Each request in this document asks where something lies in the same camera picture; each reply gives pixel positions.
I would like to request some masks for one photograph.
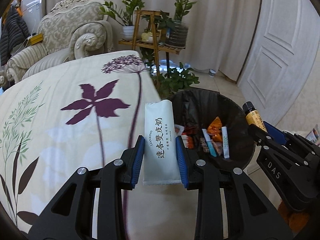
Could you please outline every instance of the armchair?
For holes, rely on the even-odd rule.
[[[112,28],[100,14],[104,0],[64,0],[42,18],[43,42],[23,49],[0,72],[0,86],[64,62],[113,51]]]

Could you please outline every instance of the metal screw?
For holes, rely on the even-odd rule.
[[[113,164],[114,164],[115,166],[120,166],[120,165],[123,164],[123,160],[117,159],[117,160],[115,160],[115,161],[113,162]]]
[[[237,175],[242,174],[242,170],[241,170],[240,168],[234,168],[234,169],[233,169],[233,172],[234,172],[235,174],[237,174]]]
[[[205,161],[204,161],[204,160],[197,160],[197,161],[196,161],[196,164],[197,164],[198,166],[205,166]]]
[[[77,170],[77,172],[78,172],[79,175],[85,174],[86,171],[87,171],[86,168],[79,168],[79,169]]]

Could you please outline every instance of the wall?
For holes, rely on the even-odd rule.
[[[311,131],[320,124],[320,48],[310,76],[300,95],[289,111],[278,123],[277,128],[289,131]]]

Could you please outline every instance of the bedspread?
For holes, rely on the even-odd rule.
[[[159,100],[135,51],[70,61],[2,94],[0,201],[18,228],[28,233],[77,168],[101,168],[133,147],[144,133],[145,103]],[[142,186],[142,176],[124,194],[129,238],[193,239],[197,192]]]

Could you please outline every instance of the black jacket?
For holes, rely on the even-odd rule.
[[[14,6],[11,6],[5,20],[0,39],[0,57],[1,65],[5,65],[9,58],[11,50],[23,43],[29,36],[26,22],[19,15]]]

